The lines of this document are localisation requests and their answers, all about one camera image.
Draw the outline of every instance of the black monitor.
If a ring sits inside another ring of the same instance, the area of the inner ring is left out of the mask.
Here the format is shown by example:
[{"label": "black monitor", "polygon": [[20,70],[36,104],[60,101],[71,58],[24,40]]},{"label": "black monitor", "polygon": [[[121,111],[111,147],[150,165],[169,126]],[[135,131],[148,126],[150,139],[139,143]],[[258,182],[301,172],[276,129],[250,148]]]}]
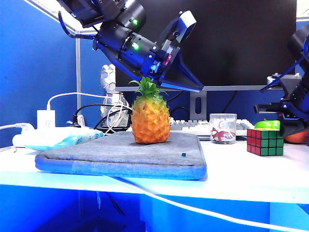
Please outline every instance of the black monitor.
[{"label": "black monitor", "polygon": [[[296,0],[139,0],[147,13],[140,31],[156,41],[179,11],[197,20],[182,43],[186,66],[205,86],[258,86],[294,62],[287,43],[296,28]],[[116,71],[116,86],[131,79]]]}]

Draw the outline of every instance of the pineapple crown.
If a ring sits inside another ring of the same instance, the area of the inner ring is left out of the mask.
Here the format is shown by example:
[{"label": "pineapple crown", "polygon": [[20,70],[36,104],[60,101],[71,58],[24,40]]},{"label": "pineapple crown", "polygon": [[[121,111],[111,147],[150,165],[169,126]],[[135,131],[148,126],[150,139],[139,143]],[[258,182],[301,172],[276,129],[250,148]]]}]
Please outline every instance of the pineapple crown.
[{"label": "pineapple crown", "polygon": [[130,81],[130,83],[136,83],[139,85],[138,89],[135,92],[141,93],[142,97],[146,98],[163,98],[161,95],[159,95],[160,91],[159,88],[156,86],[154,82],[149,77],[143,77],[140,81]]}]

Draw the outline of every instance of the keyboard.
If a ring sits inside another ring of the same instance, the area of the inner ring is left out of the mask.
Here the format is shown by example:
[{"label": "keyboard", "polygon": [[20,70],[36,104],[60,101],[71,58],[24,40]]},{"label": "keyboard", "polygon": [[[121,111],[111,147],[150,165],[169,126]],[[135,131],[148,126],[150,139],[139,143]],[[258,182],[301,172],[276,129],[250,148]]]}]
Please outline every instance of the keyboard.
[{"label": "keyboard", "polygon": [[[199,137],[209,137],[211,135],[210,124],[206,120],[174,120],[170,119],[170,132],[182,132],[195,134]],[[247,129],[254,128],[248,120],[237,119],[236,136],[247,136]]]}]

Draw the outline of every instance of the power adapter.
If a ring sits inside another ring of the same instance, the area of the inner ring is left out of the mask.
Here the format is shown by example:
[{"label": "power adapter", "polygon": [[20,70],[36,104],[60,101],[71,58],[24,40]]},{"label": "power adapter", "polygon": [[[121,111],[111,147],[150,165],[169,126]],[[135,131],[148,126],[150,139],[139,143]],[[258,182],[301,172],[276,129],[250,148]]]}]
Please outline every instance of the power adapter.
[{"label": "power adapter", "polygon": [[86,126],[85,124],[85,119],[84,119],[84,116],[83,115],[78,115],[77,116],[77,123],[79,125],[81,125],[82,127]]},{"label": "power adapter", "polygon": [[55,110],[37,110],[37,128],[55,127]]}]

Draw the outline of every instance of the black cable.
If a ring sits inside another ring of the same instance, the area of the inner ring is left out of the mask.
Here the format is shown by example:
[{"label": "black cable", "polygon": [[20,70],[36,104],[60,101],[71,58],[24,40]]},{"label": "black cable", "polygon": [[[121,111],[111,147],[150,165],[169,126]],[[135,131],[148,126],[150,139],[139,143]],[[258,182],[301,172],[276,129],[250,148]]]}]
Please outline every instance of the black cable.
[{"label": "black cable", "polygon": [[168,99],[166,102],[170,102],[171,100],[174,100],[175,98],[179,97],[182,93],[183,93],[183,91],[180,91],[180,93],[178,93],[174,97]]},{"label": "black cable", "polygon": [[232,103],[233,99],[236,97],[236,94],[237,94],[237,90],[234,91],[233,96],[231,97],[230,101],[224,107],[222,113],[225,113],[226,109],[229,107],[229,105]]},{"label": "black cable", "polygon": [[98,33],[99,31],[98,31],[98,29],[96,29],[96,27],[95,26],[92,26],[93,27],[93,29],[94,30],[96,30],[96,32]]},{"label": "black cable", "polygon": [[74,38],[74,39],[86,39],[86,40],[93,40],[95,38],[94,35],[82,35],[82,34],[72,34],[72,33],[70,33],[68,31],[67,27],[66,27],[66,24],[63,22],[61,11],[58,12],[58,19],[59,19],[60,25],[61,25],[62,29],[64,30],[64,32],[68,36],[70,36],[71,38]]},{"label": "black cable", "polygon": [[120,208],[120,206],[117,204],[117,202],[113,199],[113,197],[108,193],[108,192],[105,192],[106,195],[110,198],[113,206],[116,208],[116,210],[118,211],[119,214],[122,214],[122,215],[126,215],[123,210]]},{"label": "black cable", "polygon": [[82,107],[80,107],[75,114],[73,114],[73,120],[72,120],[72,126],[73,127],[81,127],[78,123],[77,123],[77,114],[84,108],[89,107],[89,106],[110,106],[113,107],[114,105],[109,105],[109,104],[102,104],[102,103],[93,103],[93,104],[88,104],[88,105],[83,105]]},{"label": "black cable", "polygon": [[172,109],[172,110],[170,111],[170,116],[172,117],[172,115],[173,115],[173,113],[175,112],[175,110],[178,110],[178,109],[183,109],[183,110],[185,110],[185,111],[188,113],[189,117],[190,117],[190,111],[189,111],[188,109],[182,107],[182,106],[179,106],[179,107],[176,107],[176,108]]},{"label": "black cable", "polygon": [[[118,112],[120,112],[120,111],[123,111],[123,110],[130,110],[130,109],[127,108],[127,109],[122,109],[122,110],[116,110],[116,111],[110,113],[109,116],[115,115],[116,113],[118,113]],[[102,119],[95,125],[95,127],[94,127],[93,129],[97,129],[98,126],[100,125],[100,123],[103,122],[105,119],[107,119],[107,115],[106,115],[104,118],[102,118]]]},{"label": "black cable", "polygon": [[82,109],[89,107],[89,106],[95,106],[95,105],[99,105],[99,106],[110,106],[112,107],[113,105],[109,105],[109,104],[102,104],[102,103],[94,103],[94,104],[88,104],[88,105],[83,105],[81,108],[79,108],[76,112],[75,115],[77,115]]}]

